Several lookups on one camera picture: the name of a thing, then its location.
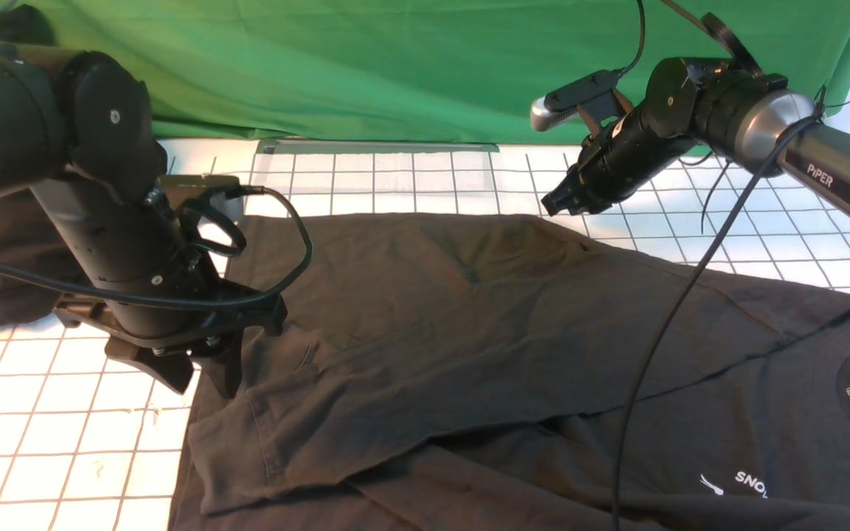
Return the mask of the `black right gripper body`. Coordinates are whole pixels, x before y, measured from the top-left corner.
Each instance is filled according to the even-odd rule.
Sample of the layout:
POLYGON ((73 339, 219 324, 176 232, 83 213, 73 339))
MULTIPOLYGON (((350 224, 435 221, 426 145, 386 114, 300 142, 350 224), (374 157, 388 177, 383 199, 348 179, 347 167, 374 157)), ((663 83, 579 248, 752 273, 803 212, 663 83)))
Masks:
POLYGON ((563 181, 541 199, 549 216, 605 212, 627 201, 642 185, 695 147, 684 134, 664 137, 649 123, 644 103, 587 139, 563 181))

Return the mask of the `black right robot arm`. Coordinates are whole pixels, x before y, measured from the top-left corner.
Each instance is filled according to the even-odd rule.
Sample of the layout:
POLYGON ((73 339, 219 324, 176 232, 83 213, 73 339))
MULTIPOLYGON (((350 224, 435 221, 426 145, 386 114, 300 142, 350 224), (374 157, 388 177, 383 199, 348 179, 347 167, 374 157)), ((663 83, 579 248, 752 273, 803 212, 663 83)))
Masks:
POLYGON ((665 58, 637 105, 618 91, 620 79, 595 72, 533 101, 534 130, 577 115, 590 131, 541 201, 548 215, 601 214, 705 145, 762 178, 797 179, 850 218, 850 133, 823 124, 816 98, 790 91, 783 75, 725 58, 665 58))

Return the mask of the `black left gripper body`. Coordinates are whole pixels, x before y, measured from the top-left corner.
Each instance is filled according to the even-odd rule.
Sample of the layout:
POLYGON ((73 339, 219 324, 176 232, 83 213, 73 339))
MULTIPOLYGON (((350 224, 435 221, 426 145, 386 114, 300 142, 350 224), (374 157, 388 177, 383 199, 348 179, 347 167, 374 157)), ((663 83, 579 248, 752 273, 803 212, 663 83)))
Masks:
POLYGON ((186 350, 199 364, 200 341, 205 337, 245 332, 252 327, 277 335, 288 315, 281 295, 267 295, 245 285, 216 285, 210 296, 227 306, 216 310, 163 309, 64 295, 54 311, 69 328, 88 324, 132 345, 149 347, 156 355, 186 350))

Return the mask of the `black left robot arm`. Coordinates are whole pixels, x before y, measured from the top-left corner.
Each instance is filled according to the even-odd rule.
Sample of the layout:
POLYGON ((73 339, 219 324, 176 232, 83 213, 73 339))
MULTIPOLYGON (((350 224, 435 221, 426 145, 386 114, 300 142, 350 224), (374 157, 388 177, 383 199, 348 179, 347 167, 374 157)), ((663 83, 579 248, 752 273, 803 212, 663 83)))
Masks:
POLYGON ((0 263, 0 275, 58 292, 67 328, 108 334, 108 358, 182 394, 200 367, 224 399, 242 381, 246 329, 279 335, 281 292, 311 261, 311 240, 288 199, 232 175, 175 176, 152 132, 148 89, 101 52, 17 44, 34 9, 0 7, 0 198, 29 190, 88 285, 0 263), (224 203, 269 195, 305 245, 300 263, 258 291, 222 278, 210 257, 247 241, 224 203))

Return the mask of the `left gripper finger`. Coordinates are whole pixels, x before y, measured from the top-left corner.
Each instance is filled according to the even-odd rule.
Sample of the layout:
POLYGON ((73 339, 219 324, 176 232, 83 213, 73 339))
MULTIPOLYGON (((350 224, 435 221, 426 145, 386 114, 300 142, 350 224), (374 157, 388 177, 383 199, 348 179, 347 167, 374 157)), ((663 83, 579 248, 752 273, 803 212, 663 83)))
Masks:
POLYGON ((186 353, 156 355, 149 347, 118 337, 109 337, 104 352, 109 360, 135 367, 179 395, 185 394, 193 379, 193 362, 186 353))
POLYGON ((223 399, 234 399, 239 390, 244 342, 244 332, 207 336, 200 340, 200 369, 223 399))

